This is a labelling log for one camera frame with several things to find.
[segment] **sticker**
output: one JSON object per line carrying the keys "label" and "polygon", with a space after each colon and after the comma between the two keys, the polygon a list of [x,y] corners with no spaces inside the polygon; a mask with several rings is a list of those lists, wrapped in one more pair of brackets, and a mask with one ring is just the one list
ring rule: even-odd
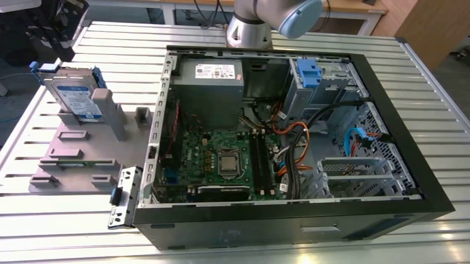
{"label": "sticker", "polygon": [[91,92],[86,86],[58,86],[62,98],[74,114],[86,119],[102,117],[102,111],[91,100]]}
{"label": "sticker", "polygon": [[235,65],[232,64],[198,64],[196,79],[235,79]]}
{"label": "sticker", "polygon": [[279,191],[282,191],[283,193],[287,193],[287,188],[289,188],[289,185],[287,184],[281,184],[279,185]]}
{"label": "sticker", "polygon": [[285,120],[287,117],[287,115],[282,111],[279,111],[278,116],[281,117],[282,120]]}

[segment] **motherboard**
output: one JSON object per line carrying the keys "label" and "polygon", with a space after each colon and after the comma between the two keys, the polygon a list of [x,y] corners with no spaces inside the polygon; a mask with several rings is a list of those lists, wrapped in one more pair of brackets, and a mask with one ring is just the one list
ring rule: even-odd
{"label": "motherboard", "polygon": [[163,202],[277,200],[278,136],[247,131],[187,131],[180,168],[164,169]]}

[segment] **floor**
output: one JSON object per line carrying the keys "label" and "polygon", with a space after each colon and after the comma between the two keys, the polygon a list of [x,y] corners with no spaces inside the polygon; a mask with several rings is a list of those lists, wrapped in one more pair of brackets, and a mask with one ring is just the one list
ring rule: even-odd
{"label": "floor", "polygon": [[[190,12],[178,12],[176,20],[179,25],[200,25],[203,19],[198,14]],[[162,24],[163,17],[160,11],[148,10],[150,20],[154,23]],[[211,12],[206,12],[204,16],[208,17]],[[214,24],[222,24],[224,18],[219,13]],[[42,45],[39,42],[35,43],[39,50],[40,58],[39,62],[54,62],[55,54],[50,48]],[[0,79],[11,74],[28,73],[28,67],[11,67],[0,59]],[[454,56],[450,55],[446,61],[441,64],[438,69],[434,71],[435,78],[445,87],[447,93],[453,97],[457,105],[462,109],[465,115],[470,117],[470,65],[465,62],[455,60]],[[5,143],[11,131],[16,125],[19,117],[21,116],[25,107],[38,91],[39,83],[32,75],[12,76],[4,80],[0,80],[1,84],[8,88],[11,94],[8,97],[0,97],[0,148]]]}
{"label": "floor", "polygon": [[457,61],[455,56],[449,55],[433,74],[463,114],[470,118],[470,63]]}

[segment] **green circuit board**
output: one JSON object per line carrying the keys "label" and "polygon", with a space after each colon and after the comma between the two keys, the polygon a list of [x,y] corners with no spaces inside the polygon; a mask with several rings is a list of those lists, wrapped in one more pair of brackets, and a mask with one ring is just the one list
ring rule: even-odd
{"label": "green circuit board", "polygon": [[[273,160],[273,149],[279,147],[278,136],[264,135],[268,153],[268,160]],[[250,153],[250,133],[239,131],[187,131],[183,136],[182,166],[179,168],[175,184],[187,185],[243,185],[251,189],[251,200],[277,200],[281,194],[275,190],[275,172],[273,164],[268,164],[273,182],[273,193],[255,191],[254,170]],[[239,174],[234,177],[223,177],[219,174],[220,153],[231,152],[238,155]],[[186,202],[180,191],[170,194],[172,202]]]}

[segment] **open computer tower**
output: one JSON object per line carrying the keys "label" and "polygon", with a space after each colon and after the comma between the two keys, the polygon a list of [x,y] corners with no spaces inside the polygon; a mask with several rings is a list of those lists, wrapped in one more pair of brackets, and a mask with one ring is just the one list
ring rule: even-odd
{"label": "open computer tower", "polygon": [[168,47],[110,228],[159,249],[373,239],[454,211],[363,55]]}

